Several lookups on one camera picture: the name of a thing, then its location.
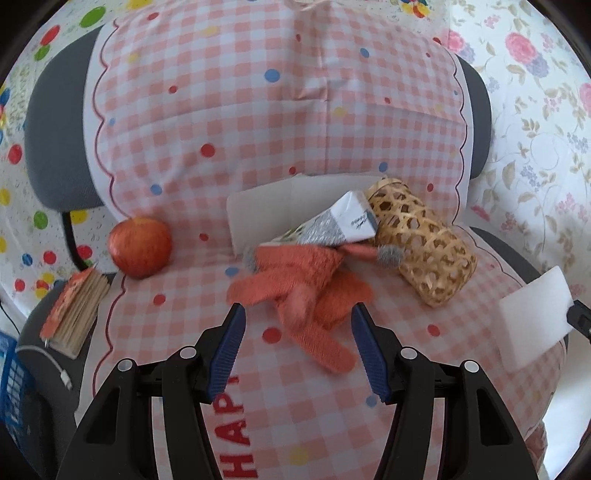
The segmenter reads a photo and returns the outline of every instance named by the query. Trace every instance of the red polka dot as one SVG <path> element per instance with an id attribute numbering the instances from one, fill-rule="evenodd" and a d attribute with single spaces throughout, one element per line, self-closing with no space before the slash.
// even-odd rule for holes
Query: red polka dot
<path id="1" fill-rule="evenodd" d="M 438 337 L 441 335 L 441 331 L 439 330 L 439 327 L 437 325 L 429 325 L 427 327 L 427 331 L 429 332 L 429 335 L 431 335 L 432 337 Z"/>
<path id="2" fill-rule="evenodd" d="M 43 261 L 48 265 L 53 265 L 57 261 L 57 257 L 54 252 L 48 250 L 43 253 Z"/>
<path id="3" fill-rule="evenodd" d="M 211 158 L 216 154 L 216 149 L 211 143 L 206 143 L 201 147 L 201 155 L 206 158 Z"/>
<path id="4" fill-rule="evenodd" d="M 57 37 L 57 34 L 60 32 L 60 26 L 59 25 L 55 25 L 53 27 L 51 27 L 49 30 L 47 30 L 47 33 L 45 35 L 43 35 L 43 38 L 41 39 L 41 45 L 45 46 L 45 45 L 49 45 L 54 38 Z"/>
<path id="5" fill-rule="evenodd" d="M 262 341 L 265 343 L 277 343 L 281 340 L 281 331 L 279 328 L 271 327 L 262 333 Z"/>
<path id="6" fill-rule="evenodd" d="M 16 279 L 14 282 L 14 289 L 16 291 L 25 291 L 25 283 L 20 279 Z"/>
<path id="7" fill-rule="evenodd" d="M 166 301 L 166 295 L 162 295 L 159 293 L 158 295 L 154 296 L 152 303 L 157 307 L 160 307 Z"/>
<path id="8" fill-rule="evenodd" d="M 92 257 L 92 249 L 88 245 L 78 245 L 77 250 L 82 260 L 88 260 Z"/>
<path id="9" fill-rule="evenodd" d="M 8 150 L 8 161 L 13 165 L 18 164 L 22 159 L 22 147 L 19 144 L 13 145 Z"/>

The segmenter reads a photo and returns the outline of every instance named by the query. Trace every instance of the black cable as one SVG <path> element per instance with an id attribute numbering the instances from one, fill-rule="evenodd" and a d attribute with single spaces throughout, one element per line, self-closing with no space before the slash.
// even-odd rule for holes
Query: black cable
<path id="1" fill-rule="evenodd" d="M 10 323 L 12 323 L 12 326 L 14 327 L 14 329 L 18 332 L 18 334 L 21 334 L 21 331 L 18 329 L 17 324 L 14 323 L 13 319 L 10 318 L 10 315 L 8 313 L 6 313 L 6 310 L 4 310 L 4 306 L 2 305 L 2 300 L 0 300 L 0 310 L 2 310 L 4 312 L 4 315 L 6 315 L 6 318 L 8 320 L 10 320 Z"/>

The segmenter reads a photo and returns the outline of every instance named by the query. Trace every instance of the pink flower print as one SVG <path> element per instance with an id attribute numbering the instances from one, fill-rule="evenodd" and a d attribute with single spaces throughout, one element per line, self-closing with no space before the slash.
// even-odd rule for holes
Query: pink flower print
<path id="1" fill-rule="evenodd" d="M 551 52 L 554 48 L 554 40 L 547 33 L 542 33 L 542 39 L 544 40 L 544 51 Z"/>
<path id="2" fill-rule="evenodd" d="M 450 30 L 447 36 L 447 48 L 454 53 L 460 53 L 465 46 L 466 41 L 464 38 L 458 32 Z"/>
<path id="3" fill-rule="evenodd" d="M 579 205 L 579 213 L 577 214 L 577 217 L 585 223 L 589 221 L 589 212 L 583 205 Z"/>
<path id="4" fill-rule="evenodd" d="M 472 207 L 472 211 L 475 214 L 477 214 L 480 218 L 482 218 L 483 220 L 486 220 L 487 222 L 491 221 L 491 217 L 488 215 L 486 210 L 484 208 L 482 208 L 481 206 L 474 205 L 474 207 Z"/>
<path id="5" fill-rule="evenodd" d="M 591 83 L 584 83 L 579 90 L 583 108 L 591 115 Z"/>
<path id="6" fill-rule="evenodd" d="M 501 230 L 508 232 L 509 230 L 513 230 L 513 228 L 516 226 L 517 220 L 515 220 L 515 215 L 505 212 L 505 221 L 501 224 Z"/>
<path id="7" fill-rule="evenodd" d="M 484 24 L 488 27 L 488 28 L 492 28 L 494 30 L 496 23 L 500 20 L 501 18 L 499 17 L 499 15 L 492 15 L 491 17 L 488 17 L 486 20 L 484 20 Z"/>
<path id="8" fill-rule="evenodd" d="M 505 45 L 511 56 L 523 64 L 531 63 L 538 56 L 538 51 L 523 35 L 510 33 L 505 39 Z"/>
<path id="9" fill-rule="evenodd" d="M 574 285 L 569 285 L 569 290 L 571 296 L 574 299 L 577 299 L 587 291 L 587 287 L 585 287 L 585 285 L 581 285 L 580 283 L 576 283 Z"/>
<path id="10" fill-rule="evenodd" d="M 566 200 L 565 201 L 560 201 L 558 202 L 558 205 L 556 206 L 556 211 L 558 213 L 569 213 L 569 212 L 574 212 L 574 208 L 576 207 L 576 202 L 574 201 L 574 198 L 572 196 L 571 193 L 567 193 L 566 194 Z"/>

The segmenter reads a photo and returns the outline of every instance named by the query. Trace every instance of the white foam block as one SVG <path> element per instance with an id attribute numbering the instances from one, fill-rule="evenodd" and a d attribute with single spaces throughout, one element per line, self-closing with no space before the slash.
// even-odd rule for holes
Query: white foam block
<path id="1" fill-rule="evenodd" d="M 566 313 L 573 303 L 560 267 L 499 301 L 492 334 L 508 372 L 526 367 L 572 330 Z"/>

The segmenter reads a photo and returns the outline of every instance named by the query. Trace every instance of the white cable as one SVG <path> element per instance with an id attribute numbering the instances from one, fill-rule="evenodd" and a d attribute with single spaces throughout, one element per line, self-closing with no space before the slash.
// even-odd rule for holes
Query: white cable
<path id="1" fill-rule="evenodd" d="M 72 380 L 70 379 L 70 375 L 68 375 L 68 372 L 66 372 L 66 370 L 63 369 L 59 363 L 57 363 L 57 360 L 55 358 L 53 358 L 47 350 L 44 350 L 43 348 L 41 348 L 37 345 L 21 345 L 21 346 L 17 346 L 17 348 L 14 352 L 18 353 L 18 352 L 23 352 L 26 350 L 31 350 L 33 352 L 38 352 L 38 353 L 41 353 L 42 355 L 45 355 L 51 361 L 51 363 L 54 365 L 54 367 L 57 368 L 58 372 L 60 373 L 60 378 L 61 378 L 61 381 L 64 384 L 64 386 L 68 390 L 72 389 Z"/>

